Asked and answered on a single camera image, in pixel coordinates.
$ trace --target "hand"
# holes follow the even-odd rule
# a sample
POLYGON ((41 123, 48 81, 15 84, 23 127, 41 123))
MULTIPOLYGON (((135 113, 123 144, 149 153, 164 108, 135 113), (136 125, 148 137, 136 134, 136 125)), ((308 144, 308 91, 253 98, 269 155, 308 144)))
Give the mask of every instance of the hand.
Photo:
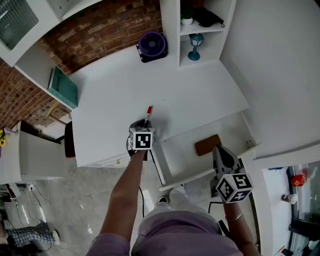
MULTIPOLYGON (((147 121, 146 124, 145 124, 145 120, 144 119, 140 119, 140 120, 132 123, 130 125, 130 128, 151 128, 151 122, 147 121)), ((148 160, 148 151, 147 150, 133 150, 130 147, 129 139, 130 139, 130 136, 128 136, 128 138, 126 140, 126 149, 128 151, 128 154, 129 154, 130 158, 132 158, 132 156, 134 154, 137 154, 138 152, 141 152, 141 154, 144 154, 143 161, 147 161, 148 160)))

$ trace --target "bracelet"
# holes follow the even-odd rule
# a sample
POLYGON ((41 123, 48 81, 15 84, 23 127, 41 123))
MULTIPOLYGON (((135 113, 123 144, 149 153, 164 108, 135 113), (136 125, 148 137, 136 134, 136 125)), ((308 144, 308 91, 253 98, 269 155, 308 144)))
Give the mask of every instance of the bracelet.
POLYGON ((225 217, 225 220, 226 220, 227 222, 233 222, 233 221, 236 221, 237 219, 239 219, 241 216, 242 216, 242 213, 240 213, 240 215, 239 215, 238 217, 233 218, 233 219, 227 219, 227 217, 225 217))

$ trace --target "black glove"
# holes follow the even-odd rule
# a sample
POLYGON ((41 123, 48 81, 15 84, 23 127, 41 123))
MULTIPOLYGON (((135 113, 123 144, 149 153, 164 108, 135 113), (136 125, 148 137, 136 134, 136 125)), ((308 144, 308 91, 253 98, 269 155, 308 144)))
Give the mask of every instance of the black glove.
MULTIPOLYGON (((145 123, 144 119, 140 119, 140 120, 132 123, 129 128, 151 128, 151 122, 146 121, 146 123, 145 123)), ((128 154, 129 154, 130 158, 132 158, 132 156, 135 153, 137 153, 137 150, 129 149, 129 139, 130 139, 130 135, 126 139, 126 149, 128 150, 128 154)), ((147 161, 147 160, 148 160, 148 150, 145 151, 145 154, 143 157, 143 161, 147 161)))

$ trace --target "black cable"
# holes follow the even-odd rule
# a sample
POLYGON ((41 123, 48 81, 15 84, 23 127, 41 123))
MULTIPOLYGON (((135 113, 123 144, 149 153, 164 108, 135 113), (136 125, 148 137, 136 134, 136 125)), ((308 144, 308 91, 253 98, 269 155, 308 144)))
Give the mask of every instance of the black cable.
POLYGON ((221 205, 221 204, 223 204, 223 202, 210 202, 210 203, 209 203, 208 214, 210 214, 210 208, 211 208, 211 205, 212 205, 212 204, 219 204, 219 205, 221 205))
POLYGON ((22 223, 21 218, 20 218, 18 205, 16 204, 15 206, 16 206, 16 211, 17 211, 17 213, 18 213, 18 217, 19 217, 20 223, 21 223, 22 227, 24 227, 24 228, 25 228, 25 226, 24 226, 24 224, 22 223))
MULTIPOLYGON (((42 208, 42 206, 41 206, 41 203, 40 203, 40 201, 38 200, 38 198, 36 197, 36 195, 35 195, 35 193, 34 193, 34 191, 33 191, 32 188, 31 188, 31 192, 32 192, 32 194, 34 195, 35 199, 38 201, 39 206, 41 207, 41 209, 42 209, 42 211, 43 211, 43 208, 42 208)), ((48 223, 47 223, 47 222, 45 222, 45 226, 46 226, 46 228, 48 229, 48 231, 51 232, 50 229, 49 229, 49 226, 48 226, 48 223)))
POLYGON ((36 197, 36 195, 35 195, 35 193, 34 193, 34 191, 33 191, 32 188, 31 188, 31 192, 32 192, 32 194, 34 195, 35 199, 38 201, 39 206, 42 208, 41 203, 39 202, 39 200, 38 200, 38 198, 36 197))
POLYGON ((156 173, 158 174, 159 179, 160 179, 160 182, 161 182, 161 185, 163 186, 164 184, 162 183, 162 180, 161 180, 161 178, 160 178, 160 174, 159 174, 159 171, 158 171, 158 168, 157 168, 156 162, 155 162, 155 158, 154 158, 154 155, 152 154, 152 151, 151 151, 151 150, 150 150, 150 154, 151 154, 152 161, 153 161, 154 166, 155 166, 155 169, 156 169, 156 173))
POLYGON ((48 198, 47 198, 47 199, 45 199, 44 196, 40 193, 39 188, 38 188, 35 184, 33 184, 33 185, 36 187, 36 189, 38 190, 38 193, 39 193, 40 196, 43 198, 43 200, 48 201, 49 198, 50 198, 50 192, 49 192, 49 186, 48 186, 48 184, 46 184, 46 185, 47 185, 47 189, 48 189, 48 198))
POLYGON ((144 194, 142 193, 141 187, 139 187, 139 190, 141 192, 141 196, 142 196, 142 217, 145 217, 145 197, 144 194))
POLYGON ((8 221, 11 224, 11 226, 13 227, 13 229, 15 230, 15 233, 16 233, 17 237, 19 238, 19 243, 17 243, 16 245, 19 245, 21 243, 21 240, 20 240, 20 236, 18 235, 16 228, 14 227, 14 225, 12 225, 12 223, 9 219, 6 219, 6 221, 8 221))
POLYGON ((60 249, 62 249, 62 250, 67 250, 67 251, 69 251, 69 252, 72 252, 74 255, 79 256, 78 254, 76 254, 75 252, 73 252, 73 251, 72 251, 72 250, 70 250, 70 249, 62 248, 62 247, 59 247, 59 246, 57 246, 57 245, 55 245, 55 244, 54 244, 54 246, 55 246, 55 247, 58 247, 58 248, 60 248, 60 249))
MULTIPOLYGON (((31 216, 30 212, 29 212, 29 198, 28 198, 28 196, 27 196, 27 193, 26 193, 23 189, 20 189, 19 191, 22 191, 22 192, 24 193, 24 195, 25 195, 25 198, 26 198, 26 211, 27 211, 29 217, 30 217, 33 221, 37 221, 37 219, 34 219, 34 218, 31 216)), ((33 206, 33 210, 34 210, 34 216, 35 216, 35 218, 37 218, 37 213, 36 213, 36 210, 35 210, 35 207, 34 207, 34 206, 33 206)))
POLYGON ((52 243, 50 244, 50 247, 49 247, 48 250, 41 250, 41 252, 47 252, 47 251, 49 251, 51 249, 51 247, 52 247, 52 243))

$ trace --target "red can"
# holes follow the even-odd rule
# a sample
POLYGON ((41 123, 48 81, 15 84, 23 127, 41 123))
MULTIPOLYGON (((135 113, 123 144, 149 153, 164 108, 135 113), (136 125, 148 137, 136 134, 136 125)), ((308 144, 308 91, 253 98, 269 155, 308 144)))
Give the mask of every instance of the red can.
POLYGON ((306 181, 306 176, 303 174, 299 174, 292 178, 291 184, 294 187, 302 187, 306 183, 306 181))

